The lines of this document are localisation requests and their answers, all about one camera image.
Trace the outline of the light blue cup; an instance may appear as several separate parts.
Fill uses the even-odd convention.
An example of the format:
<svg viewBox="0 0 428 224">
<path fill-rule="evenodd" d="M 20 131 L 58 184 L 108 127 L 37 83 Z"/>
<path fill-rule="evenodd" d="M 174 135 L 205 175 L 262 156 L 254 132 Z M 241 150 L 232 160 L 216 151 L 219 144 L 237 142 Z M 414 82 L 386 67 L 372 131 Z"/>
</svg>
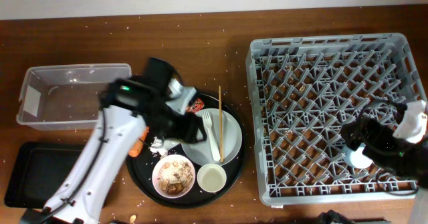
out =
<svg viewBox="0 0 428 224">
<path fill-rule="evenodd" d="M 365 155 L 363 155 L 363 150 L 365 148 L 365 144 L 362 143 L 357 150 L 352 150 L 347 146 L 342 148 L 342 152 L 344 153 L 344 162 L 356 169 L 365 169 L 372 164 L 372 160 Z"/>
</svg>

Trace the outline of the white plastic fork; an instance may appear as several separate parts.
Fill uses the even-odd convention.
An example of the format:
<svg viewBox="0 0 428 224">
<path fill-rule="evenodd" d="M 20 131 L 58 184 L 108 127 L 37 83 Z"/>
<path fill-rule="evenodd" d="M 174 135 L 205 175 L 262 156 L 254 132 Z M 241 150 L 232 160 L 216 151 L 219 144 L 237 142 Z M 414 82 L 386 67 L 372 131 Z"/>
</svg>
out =
<svg viewBox="0 0 428 224">
<path fill-rule="evenodd" d="M 220 161 L 221 155 L 219 152 L 219 147 L 217 145 L 216 139 L 213 135 L 213 130 L 212 130 L 213 121 L 211 119 L 210 113 L 203 112 L 202 118 L 203 118 L 203 126 L 207 132 L 212 158 L 215 162 Z"/>
</svg>

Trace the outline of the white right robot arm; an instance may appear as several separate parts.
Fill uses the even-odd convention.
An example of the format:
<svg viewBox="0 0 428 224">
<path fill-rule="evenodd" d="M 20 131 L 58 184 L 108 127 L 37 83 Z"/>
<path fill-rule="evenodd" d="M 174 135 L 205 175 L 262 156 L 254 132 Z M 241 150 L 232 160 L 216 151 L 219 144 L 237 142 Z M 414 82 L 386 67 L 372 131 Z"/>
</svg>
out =
<svg viewBox="0 0 428 224">
<path fill-rule="evenodd" d="M 427 137 L 422 120 L 402 121 L 395 130 L 372 118 L 361 118 L 342 126 L 345 145 L 357 150 L 388 173 L 417 181 L 418 189 L 410 223 L 427 222 Z"/>
</svg>

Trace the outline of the grey plate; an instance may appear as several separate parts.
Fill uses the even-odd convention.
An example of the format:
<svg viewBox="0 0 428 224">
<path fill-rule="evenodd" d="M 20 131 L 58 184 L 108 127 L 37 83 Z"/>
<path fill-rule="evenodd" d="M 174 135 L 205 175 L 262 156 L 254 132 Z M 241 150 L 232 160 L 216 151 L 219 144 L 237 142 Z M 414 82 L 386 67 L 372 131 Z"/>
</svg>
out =
<svg viewBox="0 0 428 224">
<path fill-rule="evenodd" d="M 209 113 L 213 124 L 211 129 L 217 142 L 220 145 L 220 119 L 219 109 L 208 108 L 200 110 L 196 113 L 198 117 L 203 117 L 203 113 Z M 211 146 L 209 139 L 197 144 L 183 143 L 182 148 L 187 157 L 194 163 L 203 166 L 209 163 L 225 165 L 232 161 L 238 154 L 242 143 L 242 131 L 238 121 L 228 112 L 222 110 L 222 133 L 223 133 L 223 162 L 215 162 L 212 158 Z"/>
</svg>

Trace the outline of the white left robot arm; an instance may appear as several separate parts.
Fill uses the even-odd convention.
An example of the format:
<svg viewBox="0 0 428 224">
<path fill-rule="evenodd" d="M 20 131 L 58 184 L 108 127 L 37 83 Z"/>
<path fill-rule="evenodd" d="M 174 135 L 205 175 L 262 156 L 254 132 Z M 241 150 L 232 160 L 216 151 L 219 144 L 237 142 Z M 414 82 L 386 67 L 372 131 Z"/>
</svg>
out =
<svg viewBox="0 0 428 224">
<path fill-rule="evenodd" d="M 147 126 L 172 134 L 186 120 L 197 95 L 176 80 L 146 85 L 117 79 L 100 95 L 96 126 L 69 175 L 42 211 L 27 209 L 21 223 L 97 223 L 106 196 L 129 150 Z"/>
</svg>

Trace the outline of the red snack wrapper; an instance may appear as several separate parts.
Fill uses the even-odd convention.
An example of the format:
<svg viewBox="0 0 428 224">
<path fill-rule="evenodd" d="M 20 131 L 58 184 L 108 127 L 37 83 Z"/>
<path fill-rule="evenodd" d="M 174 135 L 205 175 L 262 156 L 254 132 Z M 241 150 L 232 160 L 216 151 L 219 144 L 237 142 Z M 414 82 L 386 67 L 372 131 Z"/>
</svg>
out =
<svg viewBox="0 0 428 224">
<path fill-rule="evenodd" d="M 204 109 L 204 102 L 202 101 L 202 99 L 197 98 L 192 104 L 190 104 L 189 106 L 187 106 L 186 111 L 187 112 L 192 112 L 192 113 L 196 113 L 202 109 Z"/>
</svg>

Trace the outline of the small white cup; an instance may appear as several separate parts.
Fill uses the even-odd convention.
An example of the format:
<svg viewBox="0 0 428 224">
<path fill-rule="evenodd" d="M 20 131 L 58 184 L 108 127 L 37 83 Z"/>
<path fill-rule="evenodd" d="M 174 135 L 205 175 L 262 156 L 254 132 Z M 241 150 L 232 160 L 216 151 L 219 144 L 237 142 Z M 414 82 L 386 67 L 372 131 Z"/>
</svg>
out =
<svg viewBox="0 0 428 224">
<path fill-rule="evenodd" d="M 198 170 L 197 183 L 208 193 L 220 191 L 225 186 L 226 182 L 226 172 L 218 164 L 205 164 Z"/>
</svg>

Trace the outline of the wooden chopstick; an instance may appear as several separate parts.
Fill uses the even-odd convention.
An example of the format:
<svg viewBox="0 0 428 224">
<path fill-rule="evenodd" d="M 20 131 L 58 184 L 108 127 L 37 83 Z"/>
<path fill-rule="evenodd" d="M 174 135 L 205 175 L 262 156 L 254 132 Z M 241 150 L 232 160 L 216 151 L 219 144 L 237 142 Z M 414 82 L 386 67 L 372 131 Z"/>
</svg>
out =
<svg viewBox="0 0 428 224">
<path fill-rule="evenodd" d="M 218 87 L 218 101 L 219 101 L 219 152 L 220 152 L 220 162 L 224 161 L 223 154 L 223 111 L 222 111 L 222 98 L 221 98 L 221 86 Z"/>
</svg>

